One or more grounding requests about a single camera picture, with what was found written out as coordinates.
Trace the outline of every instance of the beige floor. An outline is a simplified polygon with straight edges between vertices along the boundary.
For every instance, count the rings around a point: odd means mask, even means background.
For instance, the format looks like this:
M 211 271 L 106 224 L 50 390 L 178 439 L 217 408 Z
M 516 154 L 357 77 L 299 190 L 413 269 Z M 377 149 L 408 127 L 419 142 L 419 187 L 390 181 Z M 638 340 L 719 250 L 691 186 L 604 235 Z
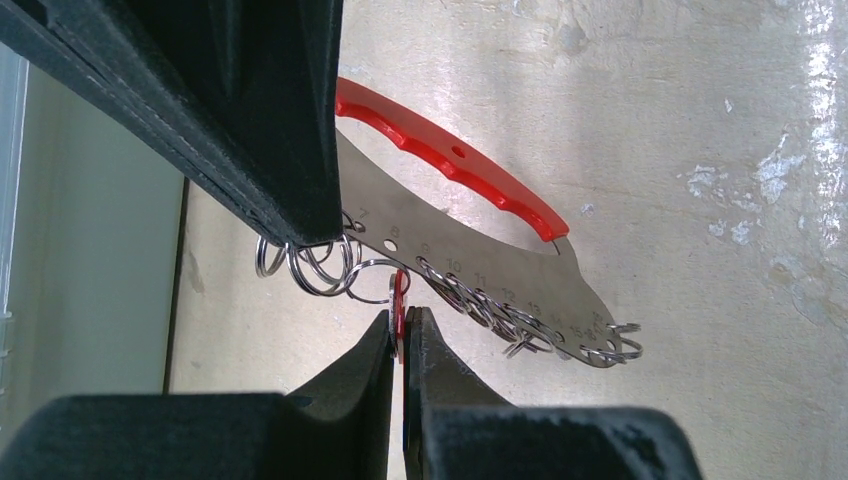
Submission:
M 646 353 L 610 370 L 507 361 L 423 282 L 411 302 L 432 305 L 449 344 L 515 403 L 665 410 L 708 478 L 843 478 L 846 24 L 836 0 L 349 0 L 341 75 L 454 131 L 553 205 L 586 279 L 617 319 L 643 325 Z M 367 127 L 340 128 L 455 218 L 543 248 Z M 309 297 L 287 274 L 255 278 L 254 242 L 192 191 L 175 390 L 289 391 L 376 315 Z M 365 291 L 381 291 L 387 272 L 369 275 Z

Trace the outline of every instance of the red object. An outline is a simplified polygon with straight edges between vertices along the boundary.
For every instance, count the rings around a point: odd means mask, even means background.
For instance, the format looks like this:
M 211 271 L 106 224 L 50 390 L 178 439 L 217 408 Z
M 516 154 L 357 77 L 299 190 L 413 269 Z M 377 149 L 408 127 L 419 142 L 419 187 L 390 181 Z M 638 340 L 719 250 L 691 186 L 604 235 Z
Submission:
M 394 311 L 395 318 L 392 319 L 395 322 L 395 337 L 396 343 L 398 346 L 398 361 L 403 364 L 403 342 L 406 339 L 406 328 L 404 327 L 404 320 L 406 312 L 404 312 L 404 308 L 406 307 L 406 299 L 403 295 L 403 279 L 406 278 L 406 274 L 403 273 L 403 270 L 398 269 L 395 274 L 395 295 L 392 298 L 392 302 L 394 302 Z
M 339 77 L 336 115 L 371 125 L 397 147 L 425 160 L 530 224 L 545 242 L 568 235 L 568 225 L 506 170 L 435 123 L 371 90 Z

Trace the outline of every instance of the floor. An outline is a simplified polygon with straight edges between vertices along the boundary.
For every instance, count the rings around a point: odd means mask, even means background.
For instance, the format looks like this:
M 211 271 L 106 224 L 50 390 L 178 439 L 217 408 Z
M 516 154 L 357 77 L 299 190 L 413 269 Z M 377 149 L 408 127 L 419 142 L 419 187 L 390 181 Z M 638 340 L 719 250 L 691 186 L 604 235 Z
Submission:
M 340 74 L 501 164 L 570 224 L 638 361 L 503 345 L 414 282 L 448 343 L 521 405 L 643 405 L 707 478 L 842 478 L 848 457 L 848 6 L 836 0 L 349 0 Z M 533 231 L 351 120 L 410 190 L 484 233 Z M 172 385 L 290 391 L 378 308 L 253 272 L 255 235 L 189 197 Z M 369 272 L 363 292 L 385 290 Z M 393 440 L 390 478 L 402 478 Z

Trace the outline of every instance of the gray wall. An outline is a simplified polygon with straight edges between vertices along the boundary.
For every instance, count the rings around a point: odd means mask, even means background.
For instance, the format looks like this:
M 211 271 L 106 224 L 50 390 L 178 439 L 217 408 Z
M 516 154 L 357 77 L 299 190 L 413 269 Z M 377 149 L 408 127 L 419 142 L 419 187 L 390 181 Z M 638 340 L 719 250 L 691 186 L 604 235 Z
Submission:
M 183 177 L 30 70 L 0 448 L 45 402 L 162 391 Z

